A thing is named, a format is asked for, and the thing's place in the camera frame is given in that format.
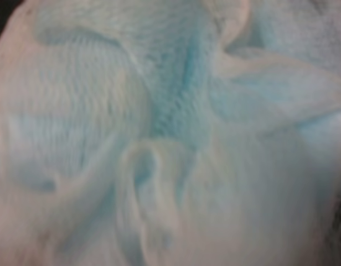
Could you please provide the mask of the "blue white bath loofah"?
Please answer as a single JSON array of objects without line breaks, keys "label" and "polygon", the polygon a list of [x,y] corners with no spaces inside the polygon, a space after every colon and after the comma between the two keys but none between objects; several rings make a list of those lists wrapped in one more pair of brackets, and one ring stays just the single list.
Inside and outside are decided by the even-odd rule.
[{"label": "blue white bath loofah", "polygon": [[341,1],[24,1],[0,37],[0,265],[341,265]]}]

